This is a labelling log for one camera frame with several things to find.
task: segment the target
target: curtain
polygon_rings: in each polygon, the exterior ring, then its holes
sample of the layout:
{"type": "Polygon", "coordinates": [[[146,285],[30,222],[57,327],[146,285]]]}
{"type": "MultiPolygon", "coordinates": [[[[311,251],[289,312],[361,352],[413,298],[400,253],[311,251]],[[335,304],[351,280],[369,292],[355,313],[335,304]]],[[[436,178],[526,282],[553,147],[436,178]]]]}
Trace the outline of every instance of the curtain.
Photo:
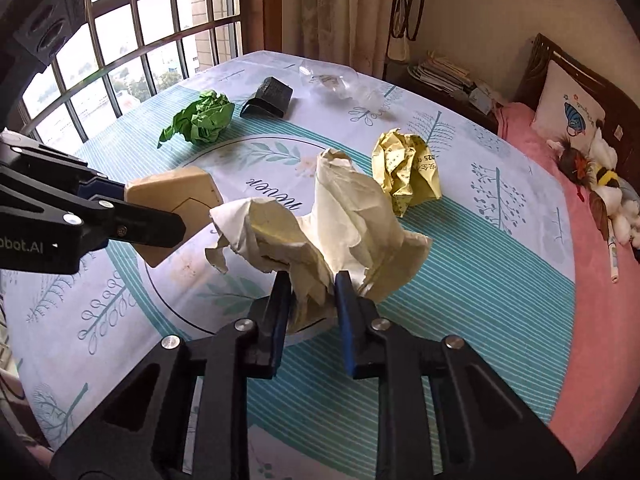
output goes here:
{"type": "Polygon", "coordinates": [[[392,0],[282,0],[282,51],[382,76],[392,0]]]}

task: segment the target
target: pink blanket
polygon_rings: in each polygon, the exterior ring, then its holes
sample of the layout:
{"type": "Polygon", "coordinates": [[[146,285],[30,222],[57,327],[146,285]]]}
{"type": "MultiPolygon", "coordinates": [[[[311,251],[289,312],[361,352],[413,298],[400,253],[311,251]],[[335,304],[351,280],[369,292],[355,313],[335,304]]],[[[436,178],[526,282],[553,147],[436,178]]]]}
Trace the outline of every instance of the pink blanket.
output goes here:
{"type": "Polygon", "coordinates": [[[610,278],[607,244],[596,229],[588,195],[582,202],[556,167],[545,141],[530,127],[534,113],[512,103],[496,114],[498,135],[562,184],[575,257],[574,338],[549,427],[574,456],[578,470],[615,429],[640,384],[640,266],[618,245],[620,280],[610,278]]]}

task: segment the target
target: blue butterfly print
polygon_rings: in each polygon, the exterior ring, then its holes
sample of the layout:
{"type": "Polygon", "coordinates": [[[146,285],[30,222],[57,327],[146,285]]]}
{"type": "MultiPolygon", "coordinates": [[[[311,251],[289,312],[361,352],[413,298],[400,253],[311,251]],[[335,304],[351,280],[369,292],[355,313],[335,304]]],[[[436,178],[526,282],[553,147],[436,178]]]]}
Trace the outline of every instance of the blue butterfly print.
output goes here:
{"type": "Polygon", "coordinates": [[[573,105],[564,103],[564,114],[567,120],[566,132],[569,136],[575,137],[578,134],[583,134],[587,129],[587,125],[580,115],[580,112],[576,110],[573,105]]]}

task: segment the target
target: teal stripe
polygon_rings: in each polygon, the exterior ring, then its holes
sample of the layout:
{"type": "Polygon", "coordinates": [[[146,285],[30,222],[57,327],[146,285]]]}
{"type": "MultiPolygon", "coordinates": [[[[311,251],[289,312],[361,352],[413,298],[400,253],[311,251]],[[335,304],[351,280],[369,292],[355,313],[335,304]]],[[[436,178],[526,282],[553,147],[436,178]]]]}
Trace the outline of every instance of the teal stripe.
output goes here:
{"type": "MultiPolygon", "coordinates": [[[[157,136],[197,92],[173,87],[145,102],[88,142],[79,156],[111,178],[130,180],[173,169],[198,150],[157,136]]],[[[345,151],[371,175],[370,158],[285,121],[235,119],[220,141],[257,134],[298,136],[345,151]]],[[[522,399],[548,422],[562,387],[574,322],[575,285],[552,266],[465,207],[443,198],[410,208],[402,225],[433,238],[431,254],[407,285],[383,301],[382,313],[418,336],[464,336],[522,399]]],[[[110,258],[159,333],[178,332],[146,293],[136,255],[111,243],[110,258]]],[[[342,371],[337,330],[288,347],[273,381],[251,380],[254,424],[300,452],[355,478],[374,476],[377,382],[342,371]]],[[[426,394],[440,468],[433,403],[426,394]]]]}

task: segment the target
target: crumpled beige paper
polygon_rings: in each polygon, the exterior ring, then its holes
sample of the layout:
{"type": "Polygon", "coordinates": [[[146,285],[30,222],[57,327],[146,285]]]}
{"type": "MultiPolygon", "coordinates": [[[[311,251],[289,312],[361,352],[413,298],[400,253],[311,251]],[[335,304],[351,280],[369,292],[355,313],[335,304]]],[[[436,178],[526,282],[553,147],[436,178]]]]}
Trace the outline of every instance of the crumpled beige paper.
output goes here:
{"type": "Polygon", "coordinates": [[[220,239],[206,255],[217,269],[226,272],[228,246],[262,272],[289,271],[298,305],[288,332],[335,316],[340,270],[350,272],[361,296],[379,303],[415,276],[431,248],[430,238],[402,228],[376,181],[332,148],[318,156],[308,215],[297,218],[265,198],[225,203],[210,214],[220,239]]]}
{"type": "Polygon", "coordinates": [[[421,136],[400,134],[394,128],[382,134],[371,155],[373,178],[391,195],[394,213],[442,197],[436,160],[421,136]]]}

